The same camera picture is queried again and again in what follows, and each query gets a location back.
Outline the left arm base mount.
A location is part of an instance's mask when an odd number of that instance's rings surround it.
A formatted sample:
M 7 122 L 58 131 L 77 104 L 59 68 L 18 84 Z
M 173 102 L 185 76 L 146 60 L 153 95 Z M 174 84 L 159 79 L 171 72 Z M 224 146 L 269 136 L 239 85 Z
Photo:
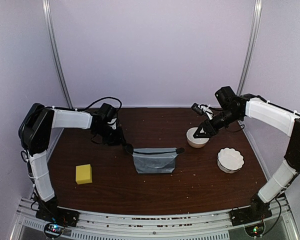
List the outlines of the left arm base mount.
M 35 194 L 34 203 L 38 203 L 38 209 L 35 214 L 37 219 L 56 223 L 64 227 L 77 226 L 80 213 L 76 210 L 58 207 L 58 199 L 56 196 L 48 201 L 43 201 Z

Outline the grey drawstring pouch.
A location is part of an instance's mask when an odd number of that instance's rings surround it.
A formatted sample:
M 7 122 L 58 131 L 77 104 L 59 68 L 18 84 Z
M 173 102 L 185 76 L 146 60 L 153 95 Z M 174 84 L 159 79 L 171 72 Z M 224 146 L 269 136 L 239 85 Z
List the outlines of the grey drawstring pouch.
M 138 174 L 171 174 L 178 155 L 184 152 L 183 147 L 134 148 L 130 155 Z

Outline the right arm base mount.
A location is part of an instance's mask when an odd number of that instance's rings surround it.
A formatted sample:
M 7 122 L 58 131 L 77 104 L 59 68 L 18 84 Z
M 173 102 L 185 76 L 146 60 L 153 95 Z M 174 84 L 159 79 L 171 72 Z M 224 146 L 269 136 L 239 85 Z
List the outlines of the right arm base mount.
M 272 216 L 270 203 L 263 202 L 258 194 L 254 194 L 250 199 L 250 205 L 238 208 L 235 207 L 229 212 L 230 220 L 233 226 L 250 224 L 261 221 L 263 218 Z

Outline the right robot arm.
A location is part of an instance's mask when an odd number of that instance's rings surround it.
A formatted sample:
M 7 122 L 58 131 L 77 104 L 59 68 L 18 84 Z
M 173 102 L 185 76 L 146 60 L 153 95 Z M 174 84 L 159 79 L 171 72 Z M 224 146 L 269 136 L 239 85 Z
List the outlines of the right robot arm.
M 220 108 L 194 103 L 191 108 L 205 116 L 193 133 L 196 140 L 211 138 L 234 122 L 248 124 L 250 140 L 262 157 L 277 157 L 267 162 L 272 176 L 251 199 L 246 210 L 249 220 L 258 220 L 265 212 L 265 205 L 284 192 L 300 174 L 300 112 L 279 106 L 260 95 L 235 94 L 230 86 L 221 87 L 214 94 Z

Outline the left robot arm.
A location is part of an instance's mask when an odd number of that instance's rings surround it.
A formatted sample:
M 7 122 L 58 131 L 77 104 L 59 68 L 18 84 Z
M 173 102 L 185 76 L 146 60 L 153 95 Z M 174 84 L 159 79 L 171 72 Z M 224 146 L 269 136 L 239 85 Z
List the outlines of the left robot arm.
M 18 136 L 30 169 L 29 178 L 35 185 L 37 196 L 45 203 L 56 197 L 47 162 L 53 129 L 90 130 L 93 137 L 100 136 L 101 143 L 108 146 L 127 143 L 119 126 L 119 107 L 103 103 L 96 111 L 89 109 L 89 106 L 70 109 L 34 103 L 19 127 Z

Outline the black clipper guard comb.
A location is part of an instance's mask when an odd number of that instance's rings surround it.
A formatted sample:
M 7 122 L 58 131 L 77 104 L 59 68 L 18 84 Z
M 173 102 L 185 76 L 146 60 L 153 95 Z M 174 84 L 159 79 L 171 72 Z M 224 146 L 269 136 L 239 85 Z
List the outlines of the black clipper guard comb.
M 134 147 L 131 144 L 124 145 L 124 149 L 127 153 L 131 155 L 134 153 Z

